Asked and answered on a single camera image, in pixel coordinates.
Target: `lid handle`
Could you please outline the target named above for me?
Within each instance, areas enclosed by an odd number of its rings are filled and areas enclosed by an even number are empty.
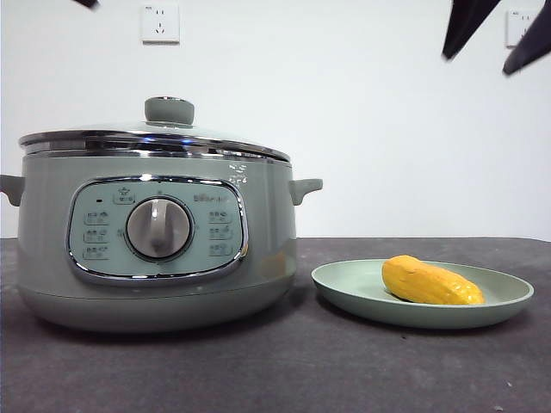
[[[177,97],[150,97],[145,101],[145,118],[150,122],[173,122],[191,125],[195,115],[193,103]]]

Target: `cooker base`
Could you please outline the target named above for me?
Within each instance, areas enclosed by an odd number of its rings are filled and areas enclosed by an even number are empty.
[[[244,317],[274,304],[293,276],[258,286],[210,294],[149,299],[81,299],[19,287],[28,307],[55,324],[79,330],[152,333],[186,330]]]

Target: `brand logo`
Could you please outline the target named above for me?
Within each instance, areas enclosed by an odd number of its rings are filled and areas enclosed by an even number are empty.
[[[195,194],[193,195],[195,202],[228,202],[227,196],[212,196],[208,194]]]

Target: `table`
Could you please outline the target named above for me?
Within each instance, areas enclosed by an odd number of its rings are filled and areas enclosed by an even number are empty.
[[[294,288],[252,317],[157,335],[34,317],[2,240],[2,412],[549,412],[551,243],[519,238],[302,238]],[[410,254],[514,274],[528,309],[475,330],[352,316],[317,294],[321,264]]]

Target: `pot handle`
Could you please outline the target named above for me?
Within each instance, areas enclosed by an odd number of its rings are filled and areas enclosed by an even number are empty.
[[[289,191],[291,192],[291,200],[293,200],[293,205],[300,205],[304,195],[313,191],[319,191],[323,187],[324,182],[321,179],[301,179],[299,181],[291,181],[289,183]]]
[[[0,192],[8,195],[9,203],[14,207],[21,205],[24,188],[25,178],[22,176],[0,175]]]

